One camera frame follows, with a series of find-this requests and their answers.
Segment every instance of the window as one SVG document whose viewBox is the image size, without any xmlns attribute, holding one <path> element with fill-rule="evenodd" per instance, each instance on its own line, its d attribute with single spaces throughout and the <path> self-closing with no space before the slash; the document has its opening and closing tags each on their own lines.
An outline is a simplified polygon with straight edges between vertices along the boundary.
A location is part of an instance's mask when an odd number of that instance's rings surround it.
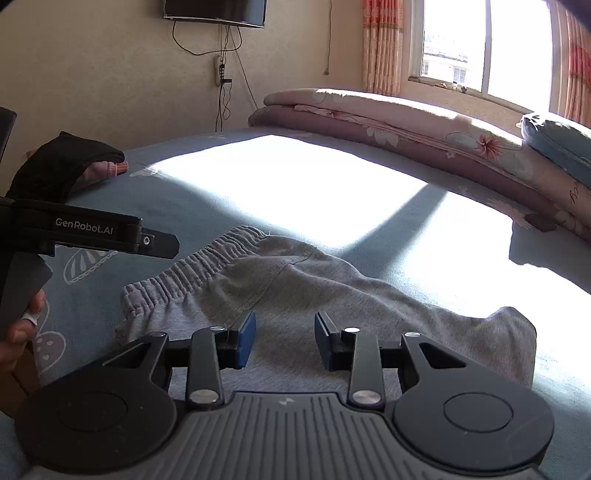
<svg viewBox="0 0 591 480">
<path fill-rule="evenodd" d="M 410 76 L 420 68 L 421 77 L 456 82 L 517 111 L 548 111 L 560 81 L 553 79 L 554 1 L 414 0 Z"/>
<path fill-rule="evenodd" d="M 466 70 L 459 69 L 458 67 L 453 68 L 453 81 L 464 85 L 466 83 Z"/>
</svg>

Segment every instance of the beige wall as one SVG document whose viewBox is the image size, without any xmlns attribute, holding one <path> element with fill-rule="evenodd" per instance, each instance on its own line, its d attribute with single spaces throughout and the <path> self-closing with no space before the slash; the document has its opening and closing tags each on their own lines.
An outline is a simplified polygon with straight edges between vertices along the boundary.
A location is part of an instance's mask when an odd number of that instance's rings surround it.
<svg viewBox="0 0 591 480">
<path fill-rule="evenodd" d="M 404 0 L 404 46 L 402 57 L 402 83 L 400 96 L 408 100 L 429 103 L 455 112 L 478 118 L 502 128 L 506 132 L 521 136 L 515 125 L 521 120 L 521 114 L 508 108 L 476 98 L 464 93 L 446 90 L 424 83 L 408 81 L 408 62 L 411 47 L 412 0 Z"/>
<path fill-rule="evenodd" d="M 361 88 L 361 0 L 333 8 L 331 75 L 323 75 L 328 0 L 268 0 L 263 30 L 243 28 L 240 54 L 253 93 L 295 87 Z M 172 41 L 161 0 L 15 0 L 0 15 L 0 105 L 18 113 L 0 164 L 0 193 L 25 150 L 60 130 L 126 149 L 214 130 L 212 56 Z M 216 48 L 217 26 L 177 24 L 196 51 Z M 227 128 L 246 126 L 252 102 L 235 54 Z"/>
</svg>

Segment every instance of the bed sheet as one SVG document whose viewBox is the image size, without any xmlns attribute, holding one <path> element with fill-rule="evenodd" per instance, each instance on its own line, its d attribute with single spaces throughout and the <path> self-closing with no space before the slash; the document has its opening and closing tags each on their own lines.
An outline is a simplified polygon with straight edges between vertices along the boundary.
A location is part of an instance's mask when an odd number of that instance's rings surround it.
<svg viewBox="0 0 591 480">
<path fill-rule="evenodd" d="M 522 207 L 468 180 L 306 132 L 200 135 L 126 158 L 128 174 L 70 203 L 175 233 L 177 258 L 247 224 L 315 244 L 459 314 L 516 307 L 537 328 L 534 388 L 556 414 L 544 472 L 573 479 L 591 466 L 591 382 L 582 355 L 591 333 L 591 249 L 579 238 L 513 222 Z M 42 383 L 113 348 L 123 286 L 172 261 L 59 247 L 48 263 L 54 276 L 34 344 Z"/>
</svg>

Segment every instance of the orange patterned curtain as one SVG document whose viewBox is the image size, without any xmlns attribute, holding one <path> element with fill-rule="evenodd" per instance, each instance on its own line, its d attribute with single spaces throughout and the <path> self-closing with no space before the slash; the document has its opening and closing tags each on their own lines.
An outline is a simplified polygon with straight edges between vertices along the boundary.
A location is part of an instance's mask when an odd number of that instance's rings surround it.
<svg viewBox="0 0 591 480">
<path fill-rule="evenodd" d="M 398 95 L 404 0 L 363 0 L 363 90 Z"/>
<path fill-rule="evenodd" d="M 591 128 L 591 34 L 566 11 L 569 28 L 569 84 L 565 117 Z"/>
</svg>

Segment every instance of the television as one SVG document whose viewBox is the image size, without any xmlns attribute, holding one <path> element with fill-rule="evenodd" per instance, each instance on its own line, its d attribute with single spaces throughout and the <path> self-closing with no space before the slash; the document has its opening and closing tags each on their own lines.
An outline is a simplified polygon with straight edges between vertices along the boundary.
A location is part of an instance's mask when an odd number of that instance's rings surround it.
<svg viewBox="0 0 591 480">
<path fill-rule="evenodd" d="M 164 0 L 164 18 L 238 27 L 263 28 L 266 9 L 267 0 Z"/>
</svg>

